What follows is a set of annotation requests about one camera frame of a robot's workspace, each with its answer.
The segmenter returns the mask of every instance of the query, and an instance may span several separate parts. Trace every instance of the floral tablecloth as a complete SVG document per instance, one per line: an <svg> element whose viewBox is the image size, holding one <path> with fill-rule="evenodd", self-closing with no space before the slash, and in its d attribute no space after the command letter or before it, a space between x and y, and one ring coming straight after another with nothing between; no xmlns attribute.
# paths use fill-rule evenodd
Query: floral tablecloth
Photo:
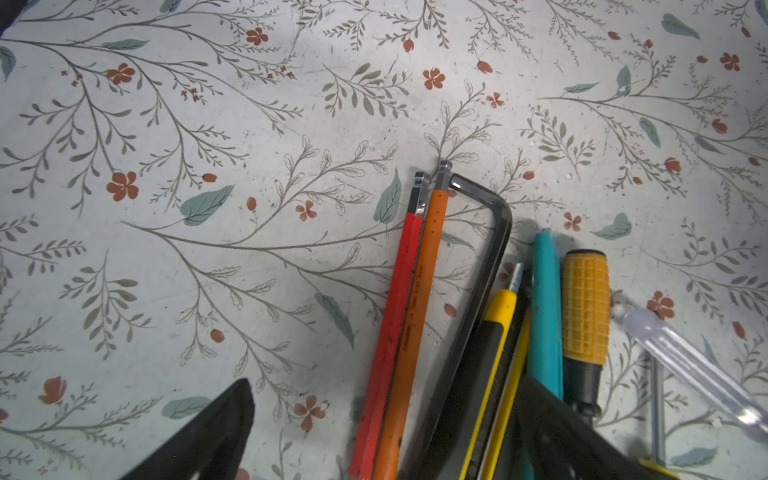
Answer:
<svg viewBox="0 0 768 480"><path fill-rule="evenodd" d="M31 0L0 38L0 478L118 478L235 378L238 479L342 480L405 204L438 159L606 252L768 396L765 0ZM451 199L413 428L488 212ZM508 274L499 272L501 286ZM650 442L617 327L597 430ZM684 478L765 448L666 381Z"/></svg>

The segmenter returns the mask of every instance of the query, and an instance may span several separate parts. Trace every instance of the yellow utility knife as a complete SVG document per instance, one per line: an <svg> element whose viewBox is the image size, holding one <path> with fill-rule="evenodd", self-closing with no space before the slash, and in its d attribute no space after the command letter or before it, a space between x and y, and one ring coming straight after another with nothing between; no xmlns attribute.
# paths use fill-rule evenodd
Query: yellow utility knife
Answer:
<svg viewBox="0 0 768 480"><path fill-rule="evenodd" d="M482 464L480 464L480 475L478 480L501 480L509 477L509 464L511 462L511 438L509 433L509 419L512 414L512 406L515 404L515 396L518 393L518 385L523 374L525 358L528 356L528 341L531 338L531 310L525 311L523 324L520 328L518 341L515 344L515 351L512 353L512 361L507 371L507 379L502 391L502 400L496 409L496 416L493 419L491 427L491 436L488 438L488 447L483 454ZM497 471L496 465L499 462L499 456L502 453L502 446L506 445L506 456L504 458L505 468L501 472Z"/></svg>
<svg viewBox="0 0 768 480"><path fill-rule="evenodd" d="M414 478L464 480L477 475L478 465L471 465L471 460L475 449L484 451L486 437L478 438L483 417L486 411L495 411L488 399L515 313L522 272L523 263L515 265L509 287L496 293L485 320L472 333L432 443Z"/></svg>

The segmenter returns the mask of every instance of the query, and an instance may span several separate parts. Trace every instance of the red flower print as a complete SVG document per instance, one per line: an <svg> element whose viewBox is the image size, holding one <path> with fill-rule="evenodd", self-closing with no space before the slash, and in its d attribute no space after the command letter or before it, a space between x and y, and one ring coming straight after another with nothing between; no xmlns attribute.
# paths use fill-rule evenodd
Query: red flower print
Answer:
<svg viewBox="0 0 768 480"><path fill-rule="evenodd" d="M573 218L571 216L571 212L566 212L565 213L565 218L566 218L566 220L568 220L564 224L566 230L570 230L571 227L573 227L574 232L578 232L578 231L581 230L581 227L578 226L578 224L581 223L581 216L580 215L577 215L575 218Z"/></svg>
<svg viewBox="0 0 768 480"><path fill-rule="evenodd" d="M485 100L490 101L493 108L501 107L504 104L503 101L499 100L501 96L502 94L495 91L493 92L493 97L489 95L488 97L485 97Z"/></svg>
<svg viewBox="0 0 768 480"><path fill-rule="evenodd" d="M432 70L424 70L424 78L427 80L424 82L424 86L427 90L432 90L432 87L442 88L442 82L445 81L445 75L440 73L439 68L433 68Z"/></svg>
<svg viewBox="0 0 768 480"><path fill-rule="evenodd" d="M725 125L723 122L721 122L719 118L715 118L715 121L712 122L712 128L714 128L715 131L721 135L724 135L728 132L728 125Z"/></svg>
<svg viewBox="0 0 768 480"><path fill-rule="evenodd" d="M731 55L730 53L723 53L720 58L720 63L723 64L726 70L739 71L739 55Z"/></svg>
<svg viewBox="0 0 768 480"><path fill-rule="evenodd" d="M117 172L112 175L112 182L107 184L107 192L114 194L114 201L119 202L128 195L128 198L133 200L139 194L139 187L133 185L136 181L136 174L134 172L128 172L128 176Z"/></svg>
<svg viewBox="0 0 768 480"><path fill-rule="evenodd" d="M665 162L664 166L667 168L667 171L673 175L679 174L682 168L680 168L680 162L675 160L674 157L669 157Z"/></svg>
<svg viewBox="0 0 768 480"><path fill-rule="evenodd" d="M673 306L674 301L670 297L664 296L664 294L659 290L654 293L654 298L652 300L648 300L648 303L646 304L646 307L649 310L656 312L656 314L662 320L674 318L674 310L672 310Z"/></svg>
<svg viewBox="0 0 768 480"><path fill-rule="evenodd" d="M45 395L40 395L38 398L45 405L53 405L54 403L57 403L59 400L61 400L61 397L64 396L64 392L66 392L66 390L67 381L62 380L61 377L58 376L55 379L45 380L45 384L43 385L43 391L45 392Z"/></svg>
<svg viewBox="0 0 768 480"><path fill-rule="evenodd" d="M326 418L325 411L322 410L319 406L315 406L316 403L317 403L317 397L314 395L310 395L306 397L306 405L297 403L296 406L293 407L293 412L297 416L304 417L304 421L301 422L301 429L304 432L309 432L312 429L313 427L312 417L315 417L317 419Z"/></svg>
<svg viewBox="0 0 768 480"><path fill-rule="evenodd" d="M254 30L249 30L245 33L245 35L246 35L245 40L249 41L254 45L261 45L262 41L267 41L270 39L265 34L261 33L261 28L255 28Z"/></svg>
<svg viewBox="0 0 768 480"><path fill-rule="evenodd" d="M224 334L221 330L213 329L210 331L210 339L216 343L222 343L224 341Z"/></svg>
<svg viewBox="0 0 768 480"><path fill-rule="evenodd" d="M478 62L478 70L483 73L493 73L493 68L491 68L491 65L489 65L486 61Z"/></svg>
<svg viewBox="0 0 768 480"><path fill-rule="evenodd" d="M502 268L504 271L500 272L497 278L499 282L506 282L509 280L509 276L512 275L512 271L515 269L515 265L509 262L505 262L504 265L502 265Z"/></svg>
<svg viewBox="0 0 768 480"><path fill-rule="evenodd" d="M733 331L736 332L736 336L740 339L746 339L746 332L744 331L744 327L741 326L741 322L733 322Z"/></svg>
<svg viewBox="0 0 768 480"><path fill-rule="evenodd" d="M121 63L117 70L107 70L107 78L112 79L112 83L119 85L121 83L127 84L131 81L131 76L136 71L129 67L127 63Z"/></svg>
<svg viewBox="0 0 768 480"><path fill-rule="evenodd" d="M317 217L317 212L313 212L311 209L314 207L315 202L311 200L307 200L304 202L304 205L296 205L296 211L300 212L299 220L306 222L306 218L314 218Z"/></svg>

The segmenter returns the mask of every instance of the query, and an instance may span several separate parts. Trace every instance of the black object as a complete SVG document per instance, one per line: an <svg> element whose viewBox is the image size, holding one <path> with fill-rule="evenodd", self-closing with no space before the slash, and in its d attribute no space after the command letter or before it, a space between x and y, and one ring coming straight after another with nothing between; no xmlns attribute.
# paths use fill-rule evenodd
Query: black object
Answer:
<svg viewBox="0 0 768 480"><path fill-rule="evenodd" d="M27 0L0 0L0 34L11 26L25 6Z"/></svg>
<svg viewBox="0 0 768 480"><path fill-rule="evenodd" d="M598 405L602 371L602 365L563 358L563 400L589 425L602 412Z"/></svg>
<svg viewBox="0 0 768 480"><path fill-rule="evenodd" d="M653 480L584 423L541 383L520 381L513 415L536 480Z"/></svg>
<svg viewBox="0 0 768 480"><path fill-rule="evenodd" d="M237 380L122 480L234 480L253 411L250 383Z"/></svg>

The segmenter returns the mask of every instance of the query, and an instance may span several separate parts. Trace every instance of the metal rod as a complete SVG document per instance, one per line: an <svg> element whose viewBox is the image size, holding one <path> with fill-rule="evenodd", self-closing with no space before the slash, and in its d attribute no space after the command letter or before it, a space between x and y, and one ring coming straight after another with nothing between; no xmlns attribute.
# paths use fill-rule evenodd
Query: metal rod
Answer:
<svg viewBox="0 0 768 480"><path fill-rule="evenodd" d="M667 439L664 427L664 366L650 357L650 417L651 444L650 456L653 463L667 464Z"/></svg>

